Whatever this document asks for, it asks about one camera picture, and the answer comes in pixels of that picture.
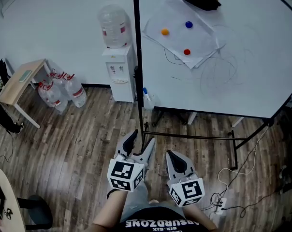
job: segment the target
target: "white paper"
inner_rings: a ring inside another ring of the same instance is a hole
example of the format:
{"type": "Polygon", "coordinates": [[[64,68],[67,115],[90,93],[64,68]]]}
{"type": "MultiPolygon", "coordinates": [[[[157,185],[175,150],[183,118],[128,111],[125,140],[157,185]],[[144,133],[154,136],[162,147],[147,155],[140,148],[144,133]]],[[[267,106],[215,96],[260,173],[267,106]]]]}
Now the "white paper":
{"type": "Polygon", "coordinates": [[[212,28],[183,0],[166,0],[148,20],[143,33],[175,54],[190,69],[199,66],[219,49],[220,43],[212,28]],[[186,22],[193,23],[192,28],[186,22]],[[162,35],[167,28],[169,35],[162,35]]]}

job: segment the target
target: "white wall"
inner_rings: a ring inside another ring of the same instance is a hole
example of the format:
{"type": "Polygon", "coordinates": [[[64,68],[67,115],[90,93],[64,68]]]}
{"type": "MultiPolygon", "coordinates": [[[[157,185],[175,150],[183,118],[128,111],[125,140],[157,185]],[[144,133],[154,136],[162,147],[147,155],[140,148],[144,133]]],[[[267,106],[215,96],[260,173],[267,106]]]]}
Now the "white wall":
{"type": "Polygon", "coordinates": [[[111,3],[127,12],[136,49],[133,0],[15,0],[0,16],[0,59],[16,70],[46,58],[82,83],[109,84],[97,13],[111,3]]]}

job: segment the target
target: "wooden table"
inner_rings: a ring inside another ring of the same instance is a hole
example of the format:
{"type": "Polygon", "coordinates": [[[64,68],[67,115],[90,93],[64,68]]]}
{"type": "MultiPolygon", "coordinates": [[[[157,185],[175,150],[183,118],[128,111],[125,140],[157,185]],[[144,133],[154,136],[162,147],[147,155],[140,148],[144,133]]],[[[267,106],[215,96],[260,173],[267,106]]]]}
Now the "wooden table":
{"type": "Polygon", "coordinates": [[[17,198],[13,188],[0,169],[0,187],[5,196],[4,210],[11,209],[11,220],[2,214],[1,227],[3,232],[25,232],[26,230],[50,229],[53,224],[53,216],[48,204],[37,195],[32,195],[28,199],[17,198]],[[28,209],[29,215],[34,225],[25,225],[20,208],[28,209]]]}
{"type": "Polygon", "coordinates": [[[27,120],[29,120],[38,129],[40,128],[40,125],[36,123],[24,110],[22,110],[17,102],[29,83],[31,83],[32,87],[35,88],[31,80],[35,77],[38,71],[42,67],[44,67],[44,65],[45,69],[48,70],[45,59],[40,59],[21,65],[0,92],[1,103],[14,106],[27,120]],[[27,70],[31,70],[32,73],[26,78],[24,82],[20,83],[19,79],[27,70]]]}

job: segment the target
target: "red ball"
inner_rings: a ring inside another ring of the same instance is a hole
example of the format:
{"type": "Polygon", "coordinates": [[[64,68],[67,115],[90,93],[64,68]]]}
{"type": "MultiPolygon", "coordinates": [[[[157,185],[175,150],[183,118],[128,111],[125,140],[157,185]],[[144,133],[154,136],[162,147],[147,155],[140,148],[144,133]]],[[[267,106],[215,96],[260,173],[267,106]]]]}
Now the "red ball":
{"type": "Polygon", "coordinates": [[[189,55],[189,54],[190,54],[190,50],[189,50],[189,49],[186,49],[186,50],[184,51],[184,54],[185,54],[185,55],[189,55]]]}

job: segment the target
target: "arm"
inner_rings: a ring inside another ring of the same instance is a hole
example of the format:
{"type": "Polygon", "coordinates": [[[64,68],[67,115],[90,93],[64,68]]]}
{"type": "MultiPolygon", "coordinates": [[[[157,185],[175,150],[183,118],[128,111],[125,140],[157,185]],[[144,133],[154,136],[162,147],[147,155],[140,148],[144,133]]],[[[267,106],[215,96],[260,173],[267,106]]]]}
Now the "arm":
{"type": "Polygon", "coordinates": [[[196,205],[191,204],[183,207],[186,218],[202,224],[209,231],[218,231],[216,225],[196,205]]]}
{"type": "Polygon", "coordinates": [[[110,194],[105,205],[94,218],[93,224],[84,232],[105,232],[113,228],[120,221],[128,192],[114,191],[110,194]]]}

